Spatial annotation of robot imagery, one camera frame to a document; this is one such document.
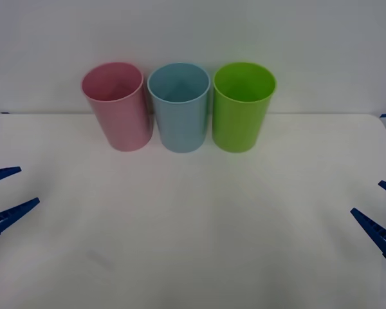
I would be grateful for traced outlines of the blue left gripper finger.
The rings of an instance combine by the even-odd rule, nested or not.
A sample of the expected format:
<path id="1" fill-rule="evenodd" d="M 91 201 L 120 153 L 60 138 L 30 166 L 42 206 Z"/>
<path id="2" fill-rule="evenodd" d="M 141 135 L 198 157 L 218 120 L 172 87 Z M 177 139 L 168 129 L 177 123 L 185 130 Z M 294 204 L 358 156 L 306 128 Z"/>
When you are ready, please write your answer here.
<path id="1" fill-rule="evenodd" d="M 40 199 L 34 198 L 18 206 L 0 212 L 0 235 L 8 227 L 21 219 L 40 203 Z"/>
<path id="2" fill-rule="evenodd" d="M 0 169 L 0 180 L 21 172 L 20 167 L 6 167 Z"/>

